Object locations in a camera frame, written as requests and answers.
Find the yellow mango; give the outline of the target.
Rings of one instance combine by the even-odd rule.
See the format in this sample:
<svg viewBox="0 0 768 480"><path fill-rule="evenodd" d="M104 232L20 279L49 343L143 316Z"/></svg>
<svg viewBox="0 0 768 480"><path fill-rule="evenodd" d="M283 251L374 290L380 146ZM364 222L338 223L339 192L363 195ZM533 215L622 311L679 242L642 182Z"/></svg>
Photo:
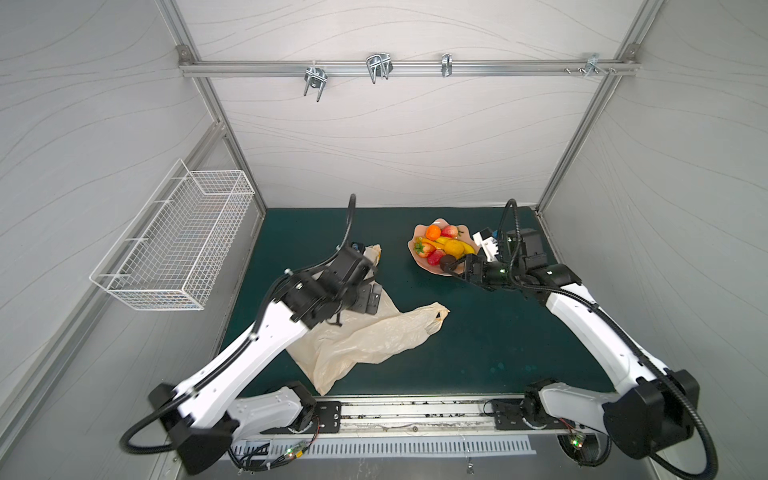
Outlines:
<svg viewBox="0 0 768 480"><path fill-rule="evenodd" d="M449 239L443 245L443 250L447 255L451 255L456 259L460 259L466 254L464 243L455 239Z"/></svg>

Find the dark purple plum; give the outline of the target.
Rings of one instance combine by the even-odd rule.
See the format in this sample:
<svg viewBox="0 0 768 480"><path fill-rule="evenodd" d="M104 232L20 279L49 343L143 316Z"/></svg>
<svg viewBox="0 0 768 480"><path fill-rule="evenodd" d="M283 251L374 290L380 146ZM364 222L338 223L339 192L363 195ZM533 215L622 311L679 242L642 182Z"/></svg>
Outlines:
<svg viewBox="0 0 768 480"><path fill-rule="evenodd" d="M439 267L443 272L451 275L456 268L457 262L458 259L456 257L450 254L445 254L439 260Z"/></svg>

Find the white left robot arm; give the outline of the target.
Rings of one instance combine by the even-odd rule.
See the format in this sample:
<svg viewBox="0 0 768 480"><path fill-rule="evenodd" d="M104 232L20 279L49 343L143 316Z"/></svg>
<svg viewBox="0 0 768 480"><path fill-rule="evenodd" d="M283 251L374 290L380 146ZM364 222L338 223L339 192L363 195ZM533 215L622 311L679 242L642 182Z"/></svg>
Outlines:
<svg viewBox="0 0 768 480"><path fill-rule="evenodd" d="M286 270L269 287L254 322L204 368L177 385L162 383L149 394L152 412L119 440L129 455L173 452L190 475L227 455L253 470L234 446L273 429L319 430L317 402L299 382L255 397L241 392L283 351L314 327L340 323L345 310L373 314L381 298L376 263L365 245L344 238L326 260Z"/></svg>

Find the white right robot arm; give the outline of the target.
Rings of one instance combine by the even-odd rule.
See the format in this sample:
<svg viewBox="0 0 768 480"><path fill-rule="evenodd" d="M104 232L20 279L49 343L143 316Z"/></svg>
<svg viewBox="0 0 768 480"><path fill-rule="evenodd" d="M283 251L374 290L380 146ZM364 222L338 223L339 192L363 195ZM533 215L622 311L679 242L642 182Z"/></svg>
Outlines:
<svg viewBox="0 0 768 480"><path fill-rule="evenodd" d="M614 448L651 459L679 479L713 479L719 471L716 446L697 411L700 385L686 370L673 371L639 345L593 298L572 269L550 262L535 230L519 224L518 204L503 207L491 240L495 250L467 254L462 273L443 270L485 291L516 291L536 299L589 351L613 390L597 392L555 379L529 385L520 402L526 425L543 430L558 420L568 429L558 442L575 463L604 464Z"/></svg>

